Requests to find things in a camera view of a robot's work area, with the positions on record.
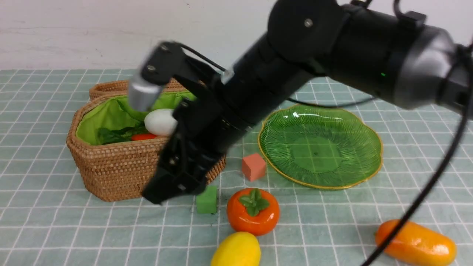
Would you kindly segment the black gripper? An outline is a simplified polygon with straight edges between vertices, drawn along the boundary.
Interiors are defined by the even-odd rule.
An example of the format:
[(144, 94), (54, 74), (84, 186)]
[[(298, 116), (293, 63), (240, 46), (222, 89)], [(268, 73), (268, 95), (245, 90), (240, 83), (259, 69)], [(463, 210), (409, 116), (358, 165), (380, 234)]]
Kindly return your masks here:
[(185, 44), (163, 41), (145, 57), (128, 84), (128, 105), (150, 111), (171, 79), (177, 80), (195, 98), (184, 97), (171, 116), (177, 124), (161, 148), (154, 176), (142, 190), (152, 204), (162, 204), (183, 195), (199, 195), (206, 187), (206, 174), (242, 138), (246, 122), (224, 98), (231, 71), (247, 58), (248, 48), (221, 72), (211, 61)]

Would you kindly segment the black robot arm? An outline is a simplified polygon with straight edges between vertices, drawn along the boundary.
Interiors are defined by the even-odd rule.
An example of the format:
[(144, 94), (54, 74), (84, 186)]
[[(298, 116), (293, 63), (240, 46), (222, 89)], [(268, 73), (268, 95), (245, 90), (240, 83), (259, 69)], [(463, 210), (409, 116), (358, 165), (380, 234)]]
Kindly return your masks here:
[(128, 86), (129, 106), (149, 110), (171, 80), (196, 96), (174, 111), (178, 124), (159, 152), (142, 197), (162, 204), (205, 189), (206, 174), (262, 119), (315, 77), (412, 110), (436, 104), (472, 119), (471, 49), (424, 14), (395, 15), (353, 1), (279, 0), (265, 32), (223, 74), (161, 42)]

